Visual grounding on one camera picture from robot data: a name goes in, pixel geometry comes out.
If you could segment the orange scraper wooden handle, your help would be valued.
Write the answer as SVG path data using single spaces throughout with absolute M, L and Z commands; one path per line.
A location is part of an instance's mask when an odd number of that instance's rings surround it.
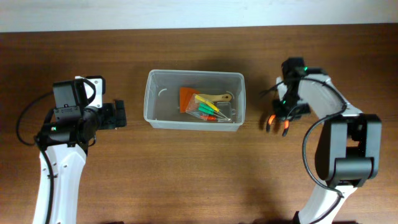
M 180 112 L 185 113 L 193 94 L 198 94 L 211 102 L 230 102 L 233 97 L 229 93 L 221 95 L 208 95 L 188 87 L 180 87 Z

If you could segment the orange black needle-nose pliers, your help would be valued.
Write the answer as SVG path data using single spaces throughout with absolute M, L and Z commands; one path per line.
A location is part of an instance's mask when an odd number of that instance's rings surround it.
M 290 121 L 288 119 L 279 118 L 275 114 L 272 114 L 269 116 L 269 118 L 266 122 L 266 132 L 269 133 L 271 131 L 271 125 L 276 120 L 283 122 L 284 130 L 283 130 L 282 136 L 286 137 L 287 133 L 289 132 Z

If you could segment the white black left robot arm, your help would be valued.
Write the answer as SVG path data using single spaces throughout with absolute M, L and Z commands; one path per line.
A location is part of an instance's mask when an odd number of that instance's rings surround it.
M 77 116 L 64 123 L 57 116 L 60 108 L 50 110 L 35 137 L 40 183 L 34 223 L 76 222 L 80 179 L 88 148 L 96 143 L 96 132 L 127 125 L 123 100 L 72 110 Z

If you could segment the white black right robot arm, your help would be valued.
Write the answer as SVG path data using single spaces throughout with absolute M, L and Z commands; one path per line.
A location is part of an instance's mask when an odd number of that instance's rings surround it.
M 314 112 L 318 121 L 303 137 L 302 160 L 315 188 L 293 223 L 332 223 L 346 201 L 379 171 L 382 121 L 353 106 L 321 68 L 291 57 L 281 65 L 282 76 L 271 88 L 279 97 L 272 102 L 266 130 L 273 121 L 291 122 Z

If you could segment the clear case of screwdrivers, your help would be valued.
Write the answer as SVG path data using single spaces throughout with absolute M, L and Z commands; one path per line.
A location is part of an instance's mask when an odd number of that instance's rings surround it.
M 232 123 L 236 112 L 231 101 L 211 102 L 198 94 L 193 94 L 185 113 L 204 121 Z

